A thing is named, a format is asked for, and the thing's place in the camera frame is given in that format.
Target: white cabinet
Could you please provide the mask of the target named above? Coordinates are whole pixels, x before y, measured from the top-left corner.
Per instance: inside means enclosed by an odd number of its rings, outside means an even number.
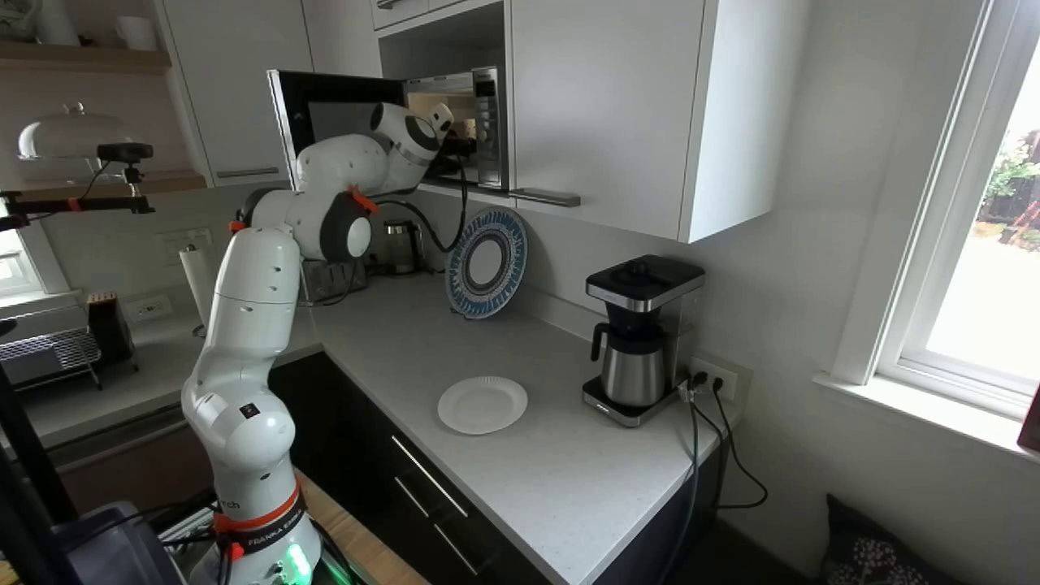
[[[284,180],[267,68],[311,68],[298,0],[160,0],[210,186]]]
[[[771,212],[808,0],[511,2],[514,183],[699,241]]]
[[[424,14],[435,14],[452,2],[461,0],[372,0],[378,29],[415,19]]]

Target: black cabinet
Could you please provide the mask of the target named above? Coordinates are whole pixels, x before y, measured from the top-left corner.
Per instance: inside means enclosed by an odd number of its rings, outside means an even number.
[[[295,420],[292,460],[435,585],[537,585],[547,574],[324,358],[278,366]],[[711,520],[723,457],[699,479],[695,534]],[[687,520],[683,488],[602,574],[655,581]]]

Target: plate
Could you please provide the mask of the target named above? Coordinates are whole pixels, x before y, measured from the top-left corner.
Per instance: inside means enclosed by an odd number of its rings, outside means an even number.
[[[526,408],[526,389],[508,376],[464,376],[435,404],[435,417],[461,436],[491,436]]]
[[[491,317],[508,307],[526,272],[526,227],[511,209],[478,213],[444,265],[452,313]]]

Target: window sill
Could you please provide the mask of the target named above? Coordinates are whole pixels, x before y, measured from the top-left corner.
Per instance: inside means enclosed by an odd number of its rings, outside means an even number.
[[[827,389],[840,389],[845,397],[864,401],[872,407],[890,408],[896,417],[909,417],[917,422],[945,429],[953,436],[963,436],[975,444],[999,447],[1000,454],[1011,454],[1018,460],[1040,466],[1036,451],[1027,451],[1018,444],[1022,420],[1009,420],[968,404],[945,401],[940,393],[927,393],[919,385],[908,385],[889,376],[872,376],[872,382],[845,382],[840,376],[818,373],[814,376]]]

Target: cabinet handle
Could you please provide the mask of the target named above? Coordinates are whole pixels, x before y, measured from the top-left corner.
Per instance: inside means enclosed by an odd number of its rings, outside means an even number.
[[[579,190],[514,187],[511,196],[521,200],[537,200],[537,206],[552,206],[552,209],[583,209]]]
[[[397,490],[402,490],[402,498],[412,501],[412,507],[428,515],[428,511],[424,507],[424,501],[409,490],[409,485],[402,479],[392,474]]]
[[[424,474],[461,515],[467,515],[467,511],[443,488],[443,482],[435,482],[435,479],[428,474],[428,467],[426,467],[397,436],[389,436],[389,441],[397,444],[397,451],[402,451],[402,454],[418,467],[418,474]]]
[[[478,565],[460,548],[460,544],[455,544],[438,524],[431,524],[431,529],[444,539],[444,545],[455,553],[455,558],[460,558],[472,574],[481,574]]]
[[[252,180],[252,175],[281,175],[278,165],[252,165],[252,168],[217,168],[214,180]]]

